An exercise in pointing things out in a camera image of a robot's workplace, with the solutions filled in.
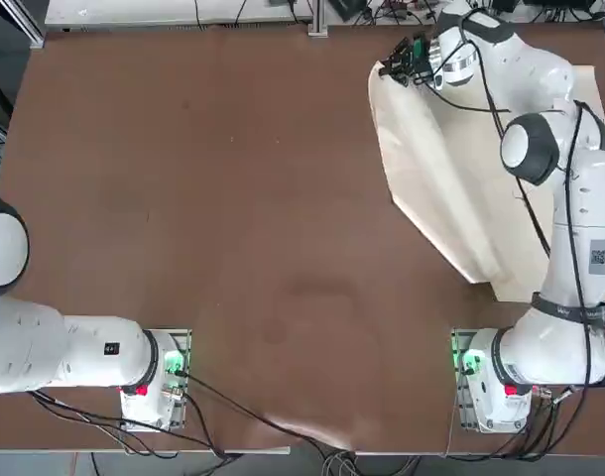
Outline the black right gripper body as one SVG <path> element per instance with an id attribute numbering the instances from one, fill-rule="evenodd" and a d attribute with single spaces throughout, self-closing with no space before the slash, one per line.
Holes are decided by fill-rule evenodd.
<path id="1" fill-rule="evenodd" d="M 422 45 L 413 45 L 413 49 L 413 60 L 405 62 L 407 65 L 407 81 L 400 82 L 403 86 L 408 86 L 410 83 L 423 84 L 431 82 L 432 69 L 428 53 Z"/>

